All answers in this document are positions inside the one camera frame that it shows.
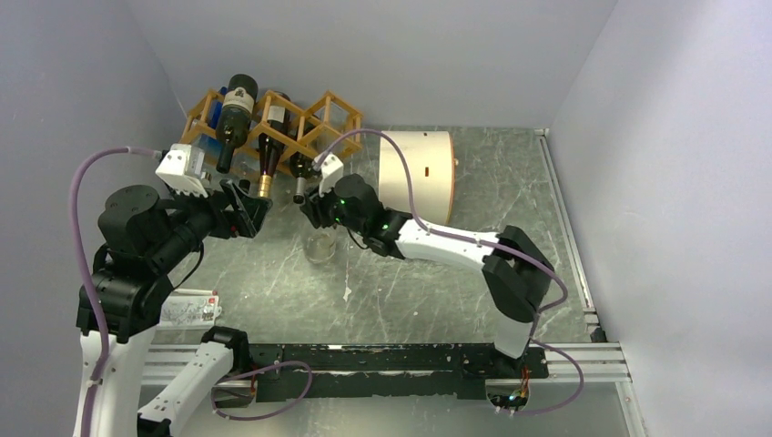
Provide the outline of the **dark green bottle silver cap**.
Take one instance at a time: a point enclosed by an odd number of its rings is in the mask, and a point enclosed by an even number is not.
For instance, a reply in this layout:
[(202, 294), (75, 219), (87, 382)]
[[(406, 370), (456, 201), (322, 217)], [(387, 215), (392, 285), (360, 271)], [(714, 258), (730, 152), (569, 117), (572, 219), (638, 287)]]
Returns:
[(320, 177), (320, 172), (313, 167), (313, 159), (300, 152), (294, 153), (289, 159), (290, 174), (295, 178), (295, 192), (292, 200), (297, 205), (305, 201), (305, 192), (309, 181)]

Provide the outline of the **clear glass bottle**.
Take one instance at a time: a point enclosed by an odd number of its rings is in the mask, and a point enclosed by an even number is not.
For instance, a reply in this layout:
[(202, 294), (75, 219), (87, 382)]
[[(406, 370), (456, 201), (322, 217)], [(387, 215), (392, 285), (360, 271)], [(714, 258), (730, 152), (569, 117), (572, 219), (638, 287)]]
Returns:
[(304, 254), (312, 264), (326, 263), (334, 257), (336, 245), (335, 229), (309, 229), (305, 235)]

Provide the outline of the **cream cylindrical drum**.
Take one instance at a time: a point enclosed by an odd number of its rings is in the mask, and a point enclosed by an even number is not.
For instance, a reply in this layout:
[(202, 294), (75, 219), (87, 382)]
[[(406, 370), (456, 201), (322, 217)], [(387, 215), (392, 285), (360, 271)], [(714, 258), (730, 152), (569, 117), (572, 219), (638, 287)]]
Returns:
[[(448, 131), (388, 131), (408, 164), (413, 198), (421, 219), (438, 225), (450, 221), (456, 159)], [(381, 203), (408, 212), (408, 187), (401, 160), (391, 143), (380, 142), (378, 196)]]

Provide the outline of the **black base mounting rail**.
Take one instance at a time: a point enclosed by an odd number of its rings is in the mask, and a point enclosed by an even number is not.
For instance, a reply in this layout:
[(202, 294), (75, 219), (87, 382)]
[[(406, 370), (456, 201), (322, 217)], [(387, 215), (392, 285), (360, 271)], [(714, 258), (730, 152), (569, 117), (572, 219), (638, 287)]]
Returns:
[(251, 362), (227, 373), (255, 401), (453, 395), (484, 400), (489, 381), (545, 379), (544, 349), (512, 358), (491, 343), (269, 344), (249, 346)]

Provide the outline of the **dark bottle gold foil neck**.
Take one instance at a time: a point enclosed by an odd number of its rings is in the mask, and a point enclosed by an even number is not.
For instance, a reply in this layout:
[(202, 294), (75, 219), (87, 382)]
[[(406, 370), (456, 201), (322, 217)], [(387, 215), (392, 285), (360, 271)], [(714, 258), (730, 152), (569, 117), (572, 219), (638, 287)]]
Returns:
[[(270, 127), (287, 135), (289, 132), (290, 114), (285, 107), (275, 105), (273, 101), (267, 111), (267, 122)], [(279, 163), (279, 158), (283, 153), (284, 148), (285, 146), (283, 143), (267, 134), (261, 134), (259, 136), (259, 198), (270, 197), (272, 182)]]

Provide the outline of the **dark green labelled wine bottle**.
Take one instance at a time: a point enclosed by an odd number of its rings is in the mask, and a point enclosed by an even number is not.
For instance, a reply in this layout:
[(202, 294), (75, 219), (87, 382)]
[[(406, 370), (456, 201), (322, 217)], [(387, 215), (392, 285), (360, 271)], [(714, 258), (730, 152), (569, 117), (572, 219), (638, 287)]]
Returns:
[(218, 173), (230, 172), (234, 153), (247, 142), (258, 91), (252, 76), (236, 74), (229, 80), (216, 127), (216, 139), (221, 144), (216, 164)]

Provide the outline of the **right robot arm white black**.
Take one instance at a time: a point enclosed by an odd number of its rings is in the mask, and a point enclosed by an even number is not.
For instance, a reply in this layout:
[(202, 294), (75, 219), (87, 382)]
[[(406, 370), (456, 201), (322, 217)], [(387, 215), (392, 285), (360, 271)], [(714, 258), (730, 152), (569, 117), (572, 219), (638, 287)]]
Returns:
[(314, 228), (342, 226), (379, 256), (428, 260), (479, 274), (499, 312), (493, 369), (512, 377), (524, 367), (537, 311), (554, 270), (522, 229), (471, 232), (434, 225), (384, 207), (359, 175), (307, 188), (300, 196), (300, 209)]

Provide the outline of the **wooden hexagonal wine rack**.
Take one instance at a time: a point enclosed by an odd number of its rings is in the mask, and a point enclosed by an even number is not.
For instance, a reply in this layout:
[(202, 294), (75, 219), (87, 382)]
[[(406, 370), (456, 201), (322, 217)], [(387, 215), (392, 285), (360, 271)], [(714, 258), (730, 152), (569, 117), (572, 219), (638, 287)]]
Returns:
[[(221, 104), (220, 115), (224, 115), (225, 95), (210, 88), (206, 94), (187, 111), (186, 123), (179, 142), (191, 144), (201, 137), (216, 139), (214, 109)], [(278, 141), (280, 149), (277, 171), (290, 174), (290, 161), (296, 155), (314, 159), (327, 147), (325, 141), (334, 141), (338, 137), (362, 128), (363, 114), (351, 104), (327, 91), (309, 107), (301, 107), (284, 97), (279, 92), (268, 90), (259, 99), (252, 102), (251, 119), (248, 123), (247, 142), (234, 152), (234, 157), (246, 154), (259, 158), (258, 140), (267, 137)], [(279, 129), (271, 125), (269, 112), (273, 115), (289, 116), (289, 127)], [(362, 134), (353, 134), (344, 138), (341, 145), (334, 148), (339, 158), (347, 158), (362, 149)]]

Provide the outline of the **white paper card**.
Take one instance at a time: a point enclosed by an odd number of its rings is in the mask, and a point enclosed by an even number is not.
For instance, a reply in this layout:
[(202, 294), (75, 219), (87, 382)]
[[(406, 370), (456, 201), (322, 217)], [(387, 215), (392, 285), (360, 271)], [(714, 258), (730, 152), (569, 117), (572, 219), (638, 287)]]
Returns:
[(161, 307), (160, 330), (207, 330), (213, 327), (222, 308), (214, 290), (179, 289)]

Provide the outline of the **blue glass bottle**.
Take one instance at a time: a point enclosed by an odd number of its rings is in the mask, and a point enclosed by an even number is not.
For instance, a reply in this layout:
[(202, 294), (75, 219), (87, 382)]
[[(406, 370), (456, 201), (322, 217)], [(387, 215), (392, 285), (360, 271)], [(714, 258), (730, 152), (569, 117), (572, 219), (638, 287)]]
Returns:
[[(220, 115), (222, 111), (222, 102), (214, 99), (209, 112), (208, 112), (208, 126), (212, 129), (217, 127)], [(220, 153), (221, 144), (215, 137), (201, 134), (198, 137), (198, 145), (205, 150), (206, 153), (216, 156)]]

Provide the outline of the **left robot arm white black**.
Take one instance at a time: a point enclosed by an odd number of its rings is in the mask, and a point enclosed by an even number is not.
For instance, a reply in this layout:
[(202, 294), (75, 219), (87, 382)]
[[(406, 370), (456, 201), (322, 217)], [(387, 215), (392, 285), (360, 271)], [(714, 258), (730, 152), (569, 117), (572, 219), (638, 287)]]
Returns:
[(254, 238), (272, 203), (252, 198), (246, 183), (221, 182), (203, 196), (163, 199), (145, 185), (121, 188), (98, 219), (104, 244), (86, 268), (79, 293), (83, 374), (77, 436), (172, 436), (220, 377), (250, 370), (247, 334), (212, 328), (194, 360), (161, 392), (139, 407), (143, 367), (174, 287), (169, 273), (204, 240)]

